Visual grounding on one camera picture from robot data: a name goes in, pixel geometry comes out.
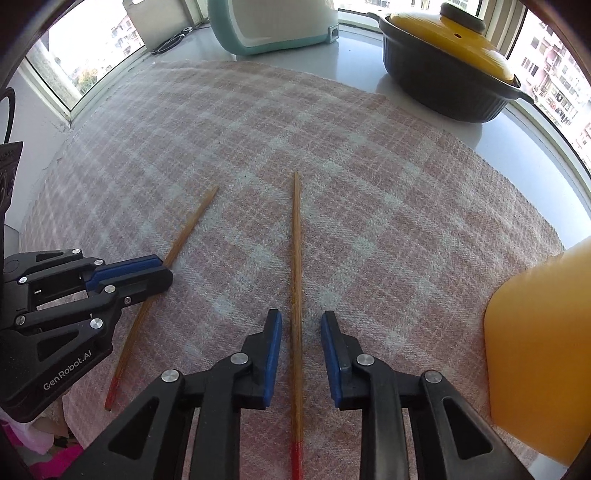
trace sky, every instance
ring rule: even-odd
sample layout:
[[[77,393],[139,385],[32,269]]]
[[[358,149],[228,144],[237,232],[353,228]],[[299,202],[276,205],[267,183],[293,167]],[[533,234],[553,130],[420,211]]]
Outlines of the sky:
[[[126,15],[122,0],[85,0],[50,28],[49,51],[67,74],[92,64],[115,46],[111,29]]]

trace blue gripper pad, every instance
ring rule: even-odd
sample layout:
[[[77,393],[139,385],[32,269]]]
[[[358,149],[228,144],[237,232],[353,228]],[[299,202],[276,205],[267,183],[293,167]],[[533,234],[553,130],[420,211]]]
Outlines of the blue gripper pad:
[[[122,275],[129,275],[130,273],[137,273],[161,265],[162,261],[157,255],[148,255],[146,257],[132,258],[131,260],[99,267],[95,270],[90,280],[86,282],[86,291],[96,290],[99,283],[103,280],[121,277]]]
[[[329,377],[330,396],[335,401],[335,407],[339,408],[343,399],[343,390],[340,382],[339,360],[337,359],[335,345],[330,334],[329,323],[326,314],[322,315],[320,320],[320,339],[322,341],[322,350],[324,350],[324,363],[326,364],[326,374]]]
[[[273,321],[271,343],[269,344],[269,353],[267,355],[267,363],[265,364],[265,390],[263,393],[265,408],[271,405],[273,391],[275,390],[277,364],[279,362],[279,347],[281,346],[281,312],[278,310]]]

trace white wall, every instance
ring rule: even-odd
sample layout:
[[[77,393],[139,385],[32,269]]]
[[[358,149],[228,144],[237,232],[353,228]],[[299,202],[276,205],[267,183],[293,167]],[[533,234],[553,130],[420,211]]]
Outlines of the white wall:
[[[41,188],[46,168],[66,141],[70,126],[33,92],[20,72],[14,74],[9,85],[17,97],[10,140],[22,141],[24,146],[5,223],[20,231],[28,208]],[[7,119],[8,101],[3,100],[0,103],[0,142],[4,140]]]

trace glossy white surface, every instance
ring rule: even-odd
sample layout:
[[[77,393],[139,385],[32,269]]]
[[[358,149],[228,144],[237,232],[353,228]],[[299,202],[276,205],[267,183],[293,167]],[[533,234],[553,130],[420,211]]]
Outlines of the glossy white surface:
[[[187,36],[177,47],[150,61],[233,60],[210,28]],[[382,63],[381,36],[343,27],[340,38],[296,50],[256,57],[238,57],[290,70],[313,73],[366,92],[381,93],[419,118],[444,128],[472,147],[505,175],[556,229],[566,248],[591,235],[591,210],[567,169],[517,115],[504,110],[483,125],[457,122],[433,112],[407,96]]]

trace chopstick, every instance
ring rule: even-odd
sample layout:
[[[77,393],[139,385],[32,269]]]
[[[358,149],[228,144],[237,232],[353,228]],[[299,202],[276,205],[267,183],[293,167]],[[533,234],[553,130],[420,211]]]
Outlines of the chopstick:
[[[177,239],[173,242],[173,246],[170,248],[168,255],[164,259],[164,266],[170,268],[174,261],[177,259],[179,252],[181,251],[183,245],[191,235],[191,232],[197,225],[197,222],[202,217],[203,213],[212,202],[213,198],[216,196],[216,193],[219,189],[219,185],[216,185],[214,188],[209,190],[205,197],[197,209],[197,211],[189,218],[187,223],[185,224],[183,230],[178,235]],[[154,300],[157,297],[150,297],[146,299],[142,306],[139,308],[139,312],[135,317],[134,323],[131,326],[131,330],[129,331],[129,335],[127,336],[127,340],[125,341],[125,345],[123,350],[121,351],[121,356],[119,357],[119,362],[117,363],[117,367],[115,368],[115,373],[113,374],[113,378],[111,379],[111,384],[109,386],[109,392],[107,393],[107,398],[105,399],[105,410],[111,411],[113,407],[113,403],[115,402],[115,397],[117,395],[117,388],[119,387],[119,381],[123,377],[125,373],[125,368],[127,367],[127,363],[131,357],[131,352],[134,348],[135,341],[138,338],[139,331],[142,328],[146,318],[148,317],[148,313],[150,312],[150,308],[154,303]]]
[[[292,298],[291,298],[291,477],[303,479],[304,369],[301,342],[301,216],[300,174],[294,172],[292,211]]]

